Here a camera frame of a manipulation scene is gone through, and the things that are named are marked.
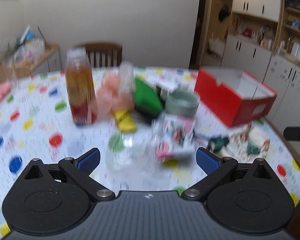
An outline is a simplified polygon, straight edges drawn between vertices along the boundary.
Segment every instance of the doorway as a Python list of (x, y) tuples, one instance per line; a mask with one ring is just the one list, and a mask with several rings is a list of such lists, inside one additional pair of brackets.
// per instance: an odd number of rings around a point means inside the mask
[(199, 0), (198, 16), (195, 25), (194, 40), (189, 64), (190, 66), (194, 66), (196, 64), (198, 57), (205, 5), (206, 0)]

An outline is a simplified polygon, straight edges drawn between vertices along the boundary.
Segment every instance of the cabinet handle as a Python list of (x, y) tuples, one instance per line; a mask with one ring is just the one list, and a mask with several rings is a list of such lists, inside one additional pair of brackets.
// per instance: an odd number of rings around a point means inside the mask
[(291, 76), (291, 72), (292, 72), (292, 68), (290, 69), (290, 72), (289, 72), (288, 79), (289, 79), (289, 78), (290, 78), (290, 76)]
[(297, 72), (297, 71), (295, 71), (295, 72), (294, 72), (294, 75), (293, 75), (292, 81), (294, 80), (294, 77), (296, 76), (296, 72)]

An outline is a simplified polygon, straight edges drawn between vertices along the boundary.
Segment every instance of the wooden chair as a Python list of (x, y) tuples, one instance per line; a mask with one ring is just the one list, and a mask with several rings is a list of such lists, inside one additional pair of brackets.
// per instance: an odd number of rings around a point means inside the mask
[(91, 65), (96, 67), (109, 67), (119, 66), (122, 61), (122, 46), (114, 42), (95, 42), (78, 45), (77, 47), (85, 47), (88, 58)]

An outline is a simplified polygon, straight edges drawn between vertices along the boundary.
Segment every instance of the metal screw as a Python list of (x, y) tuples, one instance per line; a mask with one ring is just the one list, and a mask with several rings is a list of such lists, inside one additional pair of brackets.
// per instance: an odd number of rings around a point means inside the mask
[(200, 191), (194, 188), (189, 188), (185, 191), (185, 195), (188, 197), (197, 197), (199, 196)]
[(112, 191), (109, 189), (101, 189), (97, 191), (98, 197), (110, 197), (112, 195)]

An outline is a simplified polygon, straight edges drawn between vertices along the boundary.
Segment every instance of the gray container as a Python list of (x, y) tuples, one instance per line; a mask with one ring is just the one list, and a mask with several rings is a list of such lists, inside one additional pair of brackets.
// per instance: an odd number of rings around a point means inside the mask
[(166, 100), (166, 112), (187, 117), (193, 117), (197, 113), (200, 102), (198, 93), (177, 89), (168, 93)]

